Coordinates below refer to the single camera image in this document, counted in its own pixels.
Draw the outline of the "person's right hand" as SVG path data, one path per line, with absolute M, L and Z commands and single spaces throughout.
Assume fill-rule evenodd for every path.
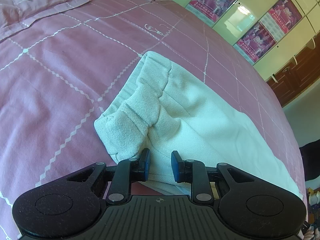
M 313 226 L 310 226 L 310 228 L 308 228 L 308 230 L 306 231 L 306 233 L 302 233 L 302 231 L 299 232 L 299 237 L 302 240 L 312 240 L 315 237 L 315 230 L 313 228 Z

